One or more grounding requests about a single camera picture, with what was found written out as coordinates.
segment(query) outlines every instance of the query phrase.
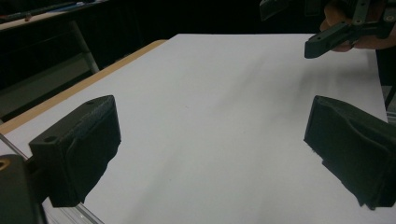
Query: white sheet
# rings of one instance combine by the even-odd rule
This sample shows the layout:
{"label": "white sheet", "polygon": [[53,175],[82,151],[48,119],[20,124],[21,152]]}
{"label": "white sheet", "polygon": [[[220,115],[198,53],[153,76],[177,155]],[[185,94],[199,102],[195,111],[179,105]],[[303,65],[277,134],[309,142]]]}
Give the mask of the white sheet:
{"label": "white sheet", "polygon": [[310,35],[177,35],[7,134],[28,142],[113,94],[122,143],[85,205],[105,223],[396,222],[370,211],[303,141],[323,95],[386,120],[375,53],[304,58]]}

